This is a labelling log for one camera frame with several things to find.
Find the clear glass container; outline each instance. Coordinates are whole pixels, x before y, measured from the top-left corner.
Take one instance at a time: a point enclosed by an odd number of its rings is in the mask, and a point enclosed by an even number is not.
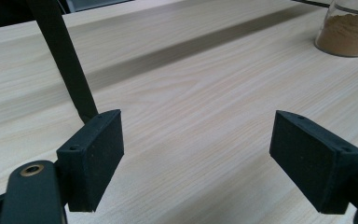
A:
[[[315,46],[329,54],[358,57],[358,0],[333,0]]]

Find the wooden table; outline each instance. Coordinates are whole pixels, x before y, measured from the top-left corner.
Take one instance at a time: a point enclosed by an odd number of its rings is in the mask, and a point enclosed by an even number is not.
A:
[[[277,109],[358,146],[358,58],[313,46],[325,8],[286,0],[137,0],[64,16],[125,156],[70,223],[351,223],[320,215],[269,155]],[[0,193],[80,127],[36,23],[0,28]]]

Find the black block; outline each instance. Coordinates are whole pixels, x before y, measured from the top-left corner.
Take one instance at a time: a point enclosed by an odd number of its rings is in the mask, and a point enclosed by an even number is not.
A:
[[[277,111],[269,153],[318,212],[344,214],[358,147],[297,114]]]
[[[119,110],[95,116],[57,150],[61,176],[70,182],[71,212],[96,210],[123,155]]]

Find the jar of brown powder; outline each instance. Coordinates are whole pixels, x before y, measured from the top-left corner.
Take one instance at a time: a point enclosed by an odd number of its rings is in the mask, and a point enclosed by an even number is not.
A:
[[[315,46],[329,54],[358,57],[358,0],[334,0]]]

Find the brown powder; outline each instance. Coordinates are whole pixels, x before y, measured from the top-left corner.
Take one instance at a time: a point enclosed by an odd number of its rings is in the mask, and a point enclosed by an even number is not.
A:
[[[328,18],[316,39],[316,47],[340,56],[358,56],[358,15]]]

